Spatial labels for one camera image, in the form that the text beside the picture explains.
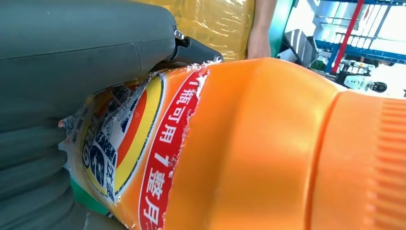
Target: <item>bottle label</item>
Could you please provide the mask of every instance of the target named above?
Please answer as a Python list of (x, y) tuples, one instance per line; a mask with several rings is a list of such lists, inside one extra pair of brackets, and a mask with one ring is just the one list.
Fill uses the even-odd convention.
[(59, 124), (74, 181), (128, 228), (164, 225), (172, 178), (208, 70), (156, 73), (110, 87)]

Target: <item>green panel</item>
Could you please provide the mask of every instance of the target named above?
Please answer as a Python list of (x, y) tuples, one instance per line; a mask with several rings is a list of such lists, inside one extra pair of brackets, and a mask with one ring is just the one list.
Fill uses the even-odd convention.
[(269, 28), (269, 44), (271, 45), (272, 57), (275, 58), (281, 48), (286, 24), (293, 7), (294, 0), (278, 0), (275, 13), (273, 14), (271, 27)]
[(102, 204), (100, 204), (97, 200), (95, 200), (92, 196), (90, 196), (86, 191), (84, 191), (73, 179), (70, 180), (70, 185), (73, 188), (75, 200), (79, 204), (83, 204), (88, 209), (93, 210), (93, 211), (103, 214), (103, 215), (106, 215), (109, 212)]

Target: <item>red label strip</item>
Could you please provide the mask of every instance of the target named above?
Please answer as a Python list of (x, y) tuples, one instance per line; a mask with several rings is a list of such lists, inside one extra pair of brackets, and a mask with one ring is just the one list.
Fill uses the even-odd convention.
[(164, 226), (173, 171), (178, 162), (189, 119), (199, 101), (196, 93), (203, 81), (199, 83), (198, 79), (204, 78), (205, 75), (206, 70), (198, 70), (187, 77), (159, 124), (141, 186), (138, 217), (142, 230), (158, 230)]

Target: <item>ribbed cap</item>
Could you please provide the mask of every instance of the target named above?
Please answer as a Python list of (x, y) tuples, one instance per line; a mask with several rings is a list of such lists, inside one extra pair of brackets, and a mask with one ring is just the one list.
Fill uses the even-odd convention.
[(340, 94), (311, 220), (313, 230), (406, 230), (406, 100)]

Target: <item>printed logo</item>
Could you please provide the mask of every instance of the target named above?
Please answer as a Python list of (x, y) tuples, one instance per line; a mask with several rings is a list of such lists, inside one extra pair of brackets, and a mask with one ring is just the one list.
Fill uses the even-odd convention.
[(96, 98), (84, 127), (82, 160), (93, 186), (116, 202), (137, 169), (163, 95), (163, 79), (125, 84)]

